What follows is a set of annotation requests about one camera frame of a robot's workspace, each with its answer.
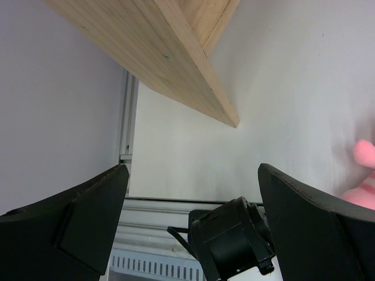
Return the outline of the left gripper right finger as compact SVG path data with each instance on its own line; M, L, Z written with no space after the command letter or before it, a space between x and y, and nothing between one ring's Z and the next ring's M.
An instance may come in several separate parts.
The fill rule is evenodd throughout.
M258 182L284 280L374 280L374 210L266 163Z

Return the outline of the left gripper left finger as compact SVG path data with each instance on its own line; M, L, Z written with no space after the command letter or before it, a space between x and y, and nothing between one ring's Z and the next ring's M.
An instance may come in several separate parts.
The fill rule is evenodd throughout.
M129 179L116 165L1 216L1 280L99 280L105 275Z

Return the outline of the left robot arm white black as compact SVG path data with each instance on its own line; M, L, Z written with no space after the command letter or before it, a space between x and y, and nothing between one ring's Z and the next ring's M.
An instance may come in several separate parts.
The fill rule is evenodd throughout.
M125 256L113 249L128 169L98 176L1 216L2 280L98 280L107 266L198 280L189 265ZM257 268L284 280L373 280L374 209L297 181L268 164L258 168L263 203L239 197L194 210L187 228L167 231L200 263L206 280Z

